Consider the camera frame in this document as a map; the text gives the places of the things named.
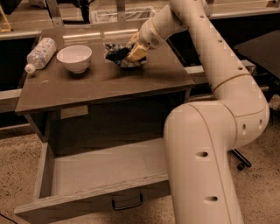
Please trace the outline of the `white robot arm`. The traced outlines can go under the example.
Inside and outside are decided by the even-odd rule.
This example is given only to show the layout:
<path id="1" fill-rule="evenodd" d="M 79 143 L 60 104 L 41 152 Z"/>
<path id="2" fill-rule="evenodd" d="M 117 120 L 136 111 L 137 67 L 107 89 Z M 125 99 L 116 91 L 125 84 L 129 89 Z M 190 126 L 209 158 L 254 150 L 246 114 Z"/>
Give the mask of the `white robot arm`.
<path id="1" fill-rule="evenodd" d="M 176 107 L 164 147 L 176 224 L 243 224 L 228 151 L 265 130 L 270 110 L 262 90 L 209 21 L 202 0 L 169 0 L 132 39 L 130 61 L 173 33 L 188 30 L 213 92 L 211 101 Z"/>

